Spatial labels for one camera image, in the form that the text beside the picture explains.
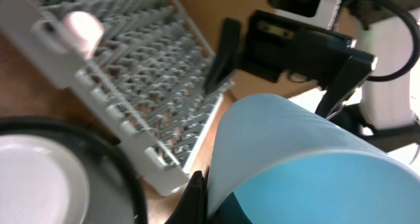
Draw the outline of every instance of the wooden floor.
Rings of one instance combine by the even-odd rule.
[[[217,124],[232,104],[224,97],[192,171],[210,164]],[[117,141],[70,90],[57,90],[0,34],[0,117],[50,116],[72,122],[97,132],[109,141]],[[150,185],[143,183],[149,222],[164,223],[178,204],[182,189],[169,197],[161,197]]]

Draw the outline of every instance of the dish rack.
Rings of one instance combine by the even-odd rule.
[[[71,11],[103,24],[84,60],[57,32]],[[69,87],[120,139],[119,148],[161,195],[188,172],[229,81],[205,95],[213,51],[178,0],[0,0],[0,29],[58,88]]]

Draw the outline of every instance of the light blue cup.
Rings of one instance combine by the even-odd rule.
[[[220,121],[208,215],[232,192],[258,224],[420,223],[414,171],[276,95],[240,100]]]

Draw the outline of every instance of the white plate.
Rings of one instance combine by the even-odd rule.
[[[89,180],[59,143],[33,135],[0,136],[0,223],[82,223]]]

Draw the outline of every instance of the pink object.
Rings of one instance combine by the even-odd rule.
[[[68,13],[63,19],[63,25],[72,34],[69,44],[75,47],[85,58],[92,58],[100,39],[104,35],[104,27],[97,17],[83,11]]]

